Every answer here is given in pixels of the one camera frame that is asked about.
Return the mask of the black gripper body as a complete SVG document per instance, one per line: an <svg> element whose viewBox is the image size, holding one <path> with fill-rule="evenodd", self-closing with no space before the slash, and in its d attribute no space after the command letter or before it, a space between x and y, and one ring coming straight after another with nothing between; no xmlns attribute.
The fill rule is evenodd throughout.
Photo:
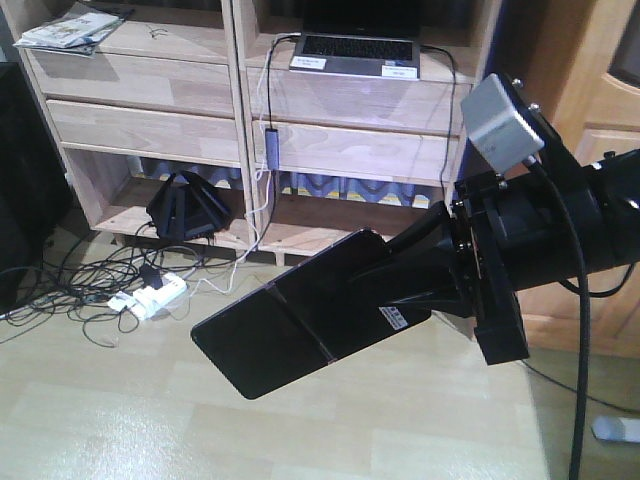
<svg viewBox="0 0 640 480"><path fill-rule="evenodd" d="M529 173L502 188L495 173L459 180L454 212L471 256L474 328L489 365L525 359L529 347L516 293L588 274L588 250L568 201L544 172Z"/></svg>

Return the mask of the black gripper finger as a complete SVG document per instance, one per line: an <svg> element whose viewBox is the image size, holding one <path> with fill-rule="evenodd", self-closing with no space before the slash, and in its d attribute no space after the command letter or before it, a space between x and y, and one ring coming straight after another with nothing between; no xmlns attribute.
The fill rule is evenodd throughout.
<svg viewBox="0 0 640 480"><path fill-rule="evenodd" d="M407 229L386 242L390 259L435 258L455 255L453 219L443 201L438 201Z"/></svg>
<svg viewBox="0 0 640 480"><path fill-rule="evenodd" d="M349 278L351 290L369 304L473 315L463 274L452 256L437 252L397 254Z"/></svg>

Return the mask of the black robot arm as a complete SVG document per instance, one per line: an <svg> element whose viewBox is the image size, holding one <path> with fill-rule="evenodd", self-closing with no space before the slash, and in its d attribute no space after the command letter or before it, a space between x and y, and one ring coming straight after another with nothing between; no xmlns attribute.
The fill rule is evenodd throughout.
<svg viewBox="0 0 640 480"><path fill-rule="evenodd" d="M378 306L472 316L488 364L524 359L516 294L574 277L582 253L594 273L639 259L639 154L581 166L571 156L510 180L485 172L457 182L458 201L435 205L351 277Z"/></svg>

